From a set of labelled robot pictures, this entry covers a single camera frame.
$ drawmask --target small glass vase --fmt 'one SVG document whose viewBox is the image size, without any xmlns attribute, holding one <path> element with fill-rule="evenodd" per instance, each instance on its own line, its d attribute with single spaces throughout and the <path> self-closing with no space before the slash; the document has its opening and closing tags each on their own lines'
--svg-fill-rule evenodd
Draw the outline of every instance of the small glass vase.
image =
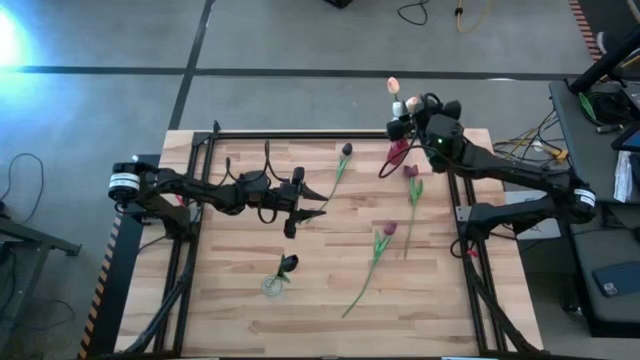
<svg viewBox="0 0 640 360">
<path fill-rule="evenodd" d="M 275 275 L 269 275 L 262 280 L 262 293 L 267 296 L 278 296 L 283 290 L 284 284 L 282 279 Z"/>
</svg>

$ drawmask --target tulip stem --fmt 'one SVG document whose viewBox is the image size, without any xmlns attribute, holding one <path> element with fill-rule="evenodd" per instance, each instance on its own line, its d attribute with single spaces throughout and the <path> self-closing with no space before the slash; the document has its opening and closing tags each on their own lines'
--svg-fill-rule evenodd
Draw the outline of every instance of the tulip stem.
<svg viewBox="0 0 640 360">
<path fill-rule="evenodd" d="M 346 156 L 346 157 L 344 157 L 344 159 L 340 160 L 340 165 L 338 166 L 338 171 L 336 173 L 336 182 L 333 184 L 333 189 L 331 189 L 331 194 L 329 194 L 329 196 L 327 197 L 327 201 L 325 201 L 324 204 L 322 204 L 322 206 L 320 206 L 320 208 L 318 208 L 318 211 L 324 210 L 325 206 L 327 206 L 329 201 L 331 201 L 331 199 L 333 198 L 333 195 L 336 193 L 336 189 L 338 188 L 338 183 L 340 182 L 340 178 L 342 178 L 342 173 L 343 173 L 344 169 L 347 167 L 347 163 L 349 162 L 350 158 L 351 158 L 350 156 Z M 308 224 L 309 221 L 311 221 L 311 219 L 308 219 L 304 223 Z"/>
<path fill-rule="evenodd" d="M 347 311 L 345 311 L 344 314 L 342 314 L 342 318 L 343 319 L 344 319 L 345 316 L 347 316 L 347 314 L 349 314 L 351 309 L 353 309 L 354 306 L 356 306 L 356 303 L 360 300 L 360 298 L 364 294 L 364 291 L 367 289 L 367 286 L 369 286 L 369 281 L 371 281 L 371 276 L 373 275 L 373 270 L 375 269 L 376 265 L 378 264 L 378 260 L 379 259 L 380 259 L 379 257 L 376 257 L 375 259 L 373 259 L 373 263 L 371 264 L 371 269 L 369 269 L 369 275 L 367 276 L 367 280 L 364 282 L 364 286 L 362 287 L 362 290 L 360 290 L 360 294 L 358 294 L 358 297 L 356 297 L 356 299 L 353 301 L 353 303 L 351 303 L 349 308 L 347 308 Z"/>
<path fill-rule="evenodd" d="M 407 240 L 404 241 L 404 259 L 407 260 L 407 253 L 409 252 L 409 242 L 411 240 L 411 231 L 413 230 L 413 220 L 416 217 L 416 204 L 413 204 L 411 208 L 411 220 L 409 221 L 409 233 L 407 234 Z"/>
</svg>

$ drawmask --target yellow cable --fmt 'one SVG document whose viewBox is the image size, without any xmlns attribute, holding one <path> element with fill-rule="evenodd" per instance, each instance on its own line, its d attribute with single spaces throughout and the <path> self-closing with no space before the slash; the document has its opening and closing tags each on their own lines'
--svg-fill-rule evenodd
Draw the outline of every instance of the yellow cable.
<svg viewBox="0 0 640 360">
<path fill-rule="evenodd" d="M 462 1 L 463 0 L 458 0 L 458 8 L 462 9 Z M 456 15 L 456 25 L 458 26 L 458 31 L 461 33 L 470 33 L 473 30 L 475 30 L 478 26 L 480 26 L 480 24 L 482 24 L 482 22 L 484 21 L 484 19 L 486 19 L 486 17 L 489 15 L 489 12 L 491 10 L 491 0 L 487 0 L 487 6 L 485 6 L 484 10 L 482 11 L 482 15 L 480 16 L 480 19 L 478 20 L 478 22 L 473 25 L 471 27 L 471 29 L 468 30 L 464 30 L 462 29 L 462 26 L 460 25 L 460 20 L 462 18 L 462 13 Z"/>
<path fill-rule="evenodd" d="M 508 157 L 511 157 L 511 155 L 513 155 L 514 151 L 516 151 L 520 146 L 522 146 L 522 144 L 527 140 L 527 138 L 528 138 L 531 134 L 533 134 L 534 132 L 538 131 L 538 128 L 539 128 L 539 127 L 542 127 L 542 125 L 544 125 L 547 121 L 549 121 L 549 120 L 553 117 L 553 116 L 552 116 L 552 115 L 553 115 L 553 113 L 554 113 L 553 111 L 552 111 L 551 113 L 549 113 L 549 115 L 547 115 L 547 117 L 545 117 L 545 118 L 544 118 L 544 120 L 542 120 L 542 122 L 540 122 L 540 125 L 538 125 L 538 126 L 536 126 L 536 127 L 534 127 L 534 128 L 531 128 L 531 129 L 527 132 L 527 134 L 526 134 L 522 139 L 520 139 L 520 141 L 518 141 L 518 143 L 516 144 L 516 146 L 514 146 L 514 147 L 513 147 L 513 149 L 511 149 L 511 151 L 507 154 L 507 156 L 505 156 L 505 159 L 506 159 L 506 158 L 508 158 Z"/>
</svg>

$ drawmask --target green stem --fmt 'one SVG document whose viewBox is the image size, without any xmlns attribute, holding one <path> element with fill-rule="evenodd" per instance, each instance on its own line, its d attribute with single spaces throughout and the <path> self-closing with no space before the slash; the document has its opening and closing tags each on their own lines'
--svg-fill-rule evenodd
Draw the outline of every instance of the green stem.
<svg viewBox="0 0 640 360">
<path fill-rule="evenodd" d="M 342 314 L 343 319 L 345 316 L 347 316 L 347 314 L 351 311 L 351 309 L 353 309 L 353 307 L 356 306 L 356 303 L 358 302 L 358 300 L 360 300 L 360 298 L 364 294 L 364 291 L 367 289 L 367 286 L 369 286 L 369 281 L 371 281 L 371 275 L 373 275 L 373 269 L 375 269 L 376 265 L 378 264 L 378 259 L 379 257 L 376 257 L 375 259 L 373 259 L 373 264 L 371 264 L 371 269 L 369 270 L 367 281 L 364 282 L 364 286 L 362 287 L 360 294 L 358 294 L 358 297 L 353 301 L 353 303 L 351 303 L 351 306 L 349 306 L 347 311 L 345 311 L 344 314 Z"/>
<path fill-rule="evenodd" d="M 346 158 L 342 161 L 348 162 L 349 158 Z M 327 204 L 329 203 L 329 201 L 331 201 L 331 199 L 333 198 L 333 195 L 336 193 L 336 189 L 338 188 L 338 182 L 340 182 L 340 178 L 342 177 L 342 174 L 340 174 L 340 176 L 338 176 L 338 178 L 336 179 L 336 183 L 333 184 L 333 189 L 331 189 L 331 194 L 329 194 L 329 196 L 327 197 L 327 201 L 324 202 L 324 204 L 322 204 L 322 206 L 320 206 L 320 208 L 318 209 L 318 211 L 322 211 L 324 209 L 325 206 L 327 206 Z M 308 224 L 309 221 L 311 221 L 311 219 L 308 219 L 307 221 L 305 221 L 305 224 Z"/>
<path fill-rule="evenodd" d="M 407 260 L 407 253 L 409 252 L 409 241 L 411 240 L 411 231 L 413 230 L 413 220 L 416 217 L 416 203 L 413 204 L 411 209 L 411 220 L 409 221 L 409 233 L 407 234 L 407 240 L 404 241 L 404 259 Z"/>
</svg>

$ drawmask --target pink tulip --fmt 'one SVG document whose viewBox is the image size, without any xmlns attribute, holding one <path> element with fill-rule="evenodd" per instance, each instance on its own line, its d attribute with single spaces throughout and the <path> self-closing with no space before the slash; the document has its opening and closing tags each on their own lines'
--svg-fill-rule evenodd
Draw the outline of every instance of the pink tulip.
<svg viewBox="0 0 640 360">
<path fill-rule="evenodd" d="M 389 90 L 389 94 L 396 95 L 400 91 L 400 83 L 394 77 L 390 77 L 387 80 L 387 90 Z"/>
</svg>

